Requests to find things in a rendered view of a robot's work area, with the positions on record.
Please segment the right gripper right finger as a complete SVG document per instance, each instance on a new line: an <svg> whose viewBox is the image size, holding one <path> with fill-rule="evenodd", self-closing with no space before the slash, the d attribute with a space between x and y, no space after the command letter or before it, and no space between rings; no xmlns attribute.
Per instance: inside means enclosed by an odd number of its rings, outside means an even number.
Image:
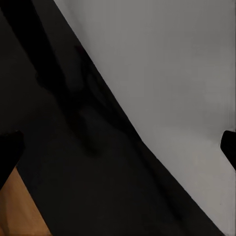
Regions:
<svg viewBox="0 0 236 236"><path fill-rule="evenodd" d="M225 131L220 148L236 170L236 133Z"/></svg>

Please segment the monitor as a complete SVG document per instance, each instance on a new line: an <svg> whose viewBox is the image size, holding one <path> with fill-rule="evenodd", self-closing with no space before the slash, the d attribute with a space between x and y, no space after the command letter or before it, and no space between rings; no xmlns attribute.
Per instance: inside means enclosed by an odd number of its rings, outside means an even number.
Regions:
<svg viewBox="0 0 236 236"><path fill-rule="evenodd" d="M54 0L84 48L70 92L32 0L0 10L61 110L89 98L138 133L224 236L236 236L236 170L220 148L236 133L236 0ZM91 59L130 122L89 89Z"/></svg>

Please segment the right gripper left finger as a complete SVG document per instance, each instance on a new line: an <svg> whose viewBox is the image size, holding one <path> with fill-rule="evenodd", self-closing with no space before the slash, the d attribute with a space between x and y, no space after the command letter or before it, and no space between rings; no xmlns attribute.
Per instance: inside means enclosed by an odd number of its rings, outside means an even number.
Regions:
<svg viewBox="0 0 236 236"><path fill-rule="evenodd" d="M0 190L26 149L22 131L0 136Z"/></svg>

